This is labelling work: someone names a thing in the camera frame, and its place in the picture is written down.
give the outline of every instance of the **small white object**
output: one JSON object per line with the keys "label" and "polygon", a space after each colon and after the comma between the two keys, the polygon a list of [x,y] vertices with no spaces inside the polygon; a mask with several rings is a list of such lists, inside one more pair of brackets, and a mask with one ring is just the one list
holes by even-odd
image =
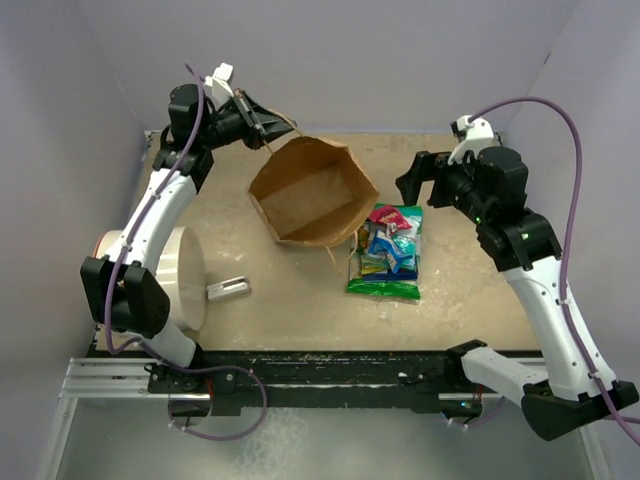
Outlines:
{"label": "small white object", "polygon": [[244,295],[249,292],[251,292],[249,279],[242,276],[209,285],[207,287],[207,298],[210,302],[216,302],[225,298]]}
{"label": "small white object", "polygon": [[233,97],[233,90],[229,86],[233,77],[233,66],[228,63],[221,63],[213,71],[213,75],[204,79],[204,84],[211,89],[211,96],[220,105],[226,103]]}
{"label": "small white object", "polygon": [[462,163],[462,159],[469,150],[477,159],[480,151],[490,147],[493,143],[494,135],[491,124],[482,117],[476,118],[473,122],[469,122],[469,118],[471,115],[464,115],[456,120],[458,131],[464,132],[465,137],[451,152],[447,161],[449,165]]}

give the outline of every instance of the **green snack bag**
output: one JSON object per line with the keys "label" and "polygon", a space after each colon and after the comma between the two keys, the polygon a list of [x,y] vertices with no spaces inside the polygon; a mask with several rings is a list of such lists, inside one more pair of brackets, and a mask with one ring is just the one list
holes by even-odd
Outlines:
{"label": "green snack bag", "polygon": [[[377,204],[376,208],[383,206],[383,204]],[[422,234],[422,207],[413,206],[397,206],[396,207],[402,215],[409,220],[412,224],[411,230],[404,230],[398,232],[403,235],[412,237],[415,241],[415,266],[418,269],[420,263],[420,237]],[[367,234],[373,230],[369,222],[366,222],[361,230],[361,241],[366,242]],[[377,259],[367,257],[367,248],[363,248],[363,244],[359,245],[358,251],[354,254],[349,261],[349,280],[347,282],[347,293],[356,293],[361,295],[373,295],[384,296],[390,298],[406,298],[409,300],[420,300],[420,290],[418,288],[417,281],[389,281],[389,282],[365,282],[362,276],[363,267],[371,266]]]}

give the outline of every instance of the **candy wrapper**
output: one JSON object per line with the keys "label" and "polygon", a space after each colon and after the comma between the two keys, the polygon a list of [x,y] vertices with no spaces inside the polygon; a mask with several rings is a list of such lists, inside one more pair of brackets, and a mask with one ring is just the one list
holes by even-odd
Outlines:
{"label": "candy wrapper", "polygon": [[411,228],[411,225],[402,215],[402,212],[392,205],[383,205],[376,207],[376,209],[369,215],[369,220],[373,223],[381,225],[393,224],[395,230],[405,230]]}

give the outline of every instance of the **floor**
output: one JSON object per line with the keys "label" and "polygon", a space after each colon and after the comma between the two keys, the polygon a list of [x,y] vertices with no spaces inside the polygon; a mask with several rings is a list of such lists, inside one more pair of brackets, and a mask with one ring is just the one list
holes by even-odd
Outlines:
{"label": "floor", "polygon": [[[381,192],[400,203],[394,180],[416,151],[450,150],[449,135],[326,135],[349,145]],[[275,142],[274,148],[287,138]],[[158,149],[153,139],[140,185],[147,183]],[[536,349],[537,340],[515,294],[480,249],[474,227],[452,208],[425,206],[419,302],[344,292],[347,273],[324,249],[276,244],[247,195],[268,158],[241,143],[216,150],[215,164],[179,225],[190,226],[204,251],[207,282],[249,277],[252,293],[207,306],[192,334],[205,349],[442,350],[481,339],[496,349]],[[346,264],[347,243],[334,250]]]}

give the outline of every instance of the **white wall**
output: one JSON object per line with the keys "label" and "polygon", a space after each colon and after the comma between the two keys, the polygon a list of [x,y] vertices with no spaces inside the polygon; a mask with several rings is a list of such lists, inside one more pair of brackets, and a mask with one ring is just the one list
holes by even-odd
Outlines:
{"label": "white wall", "polygon": [[75,0],[0,4],[0,465],[33,479],[93,328],[80,264],[122,225],[144,136]]}
{"label": "white wall", "polygon": [[80,2],[146,129],[192,60],[233,63],[235,86],[304,128],[388,132],[526,93],[577,0]]}
{"label": "white wall", "polygon": [[[560,103],[582,136],[584,180],[569,276],[605,358],[620,378],[640,386],[640,3],[582,1],[531,94]],[[566,127],[552,111],[527,105],[507,139],[530,167],[531,206],[564,231],[574,172]],[[638,406],[629,412],[640,416]],[[637,478],[638,449],[612,423],[601,422],[601,431],[616,478]]]}

